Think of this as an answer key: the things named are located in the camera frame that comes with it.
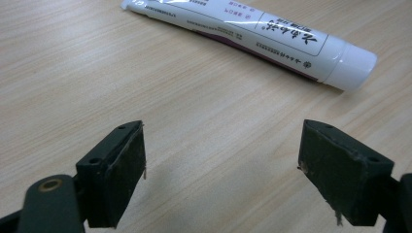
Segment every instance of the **wood grain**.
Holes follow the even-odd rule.
[[[245,0],[375,52],[357,92],[124,12],[117,1],[0,3],[0,216],[114,127],[142,119],[148,179],[118,229],[382,232],[336,226],[296,169],[302,122],[335,125],[412,172],[412,2]]]

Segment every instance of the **desk surface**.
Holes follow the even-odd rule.
[[[412,2],[243,2],[375,52],[376,69],[350,94],[119,1],[2,1],[0,216],[142,119],[148,179],[116,232],[381,232],[336,226],[296,160],[310,118],[412,172]]]

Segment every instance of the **toothpaste tube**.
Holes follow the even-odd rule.
[[[374,53],[231,0],[124,0],[121,7],[166,21],[287,67],[319,83],[355,90]]]

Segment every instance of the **white tube cap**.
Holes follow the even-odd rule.
[[[367,80],[376,60],[374,53],[348,43],[336,67],[324,83],[342,90],[356,90]]]

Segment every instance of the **black plastic part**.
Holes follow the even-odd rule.
[[[408,232],[412,232],[412,174],[400,179],[399,206]]]
[[[76,168],[88,225],[116,227],[146,169],[142,121],[113,130]]]
[[[394,163],[339,129],[306,119],[298,163],[338,215],[352,225],[373,226]]]
[[[20,212],[17,211],[0,219],[1,233],[15,233],[17,232],[18,222],[20,220]]]
[[[29,187],[20,214],[18,232],[85,232],[70,176],[51,176]]]

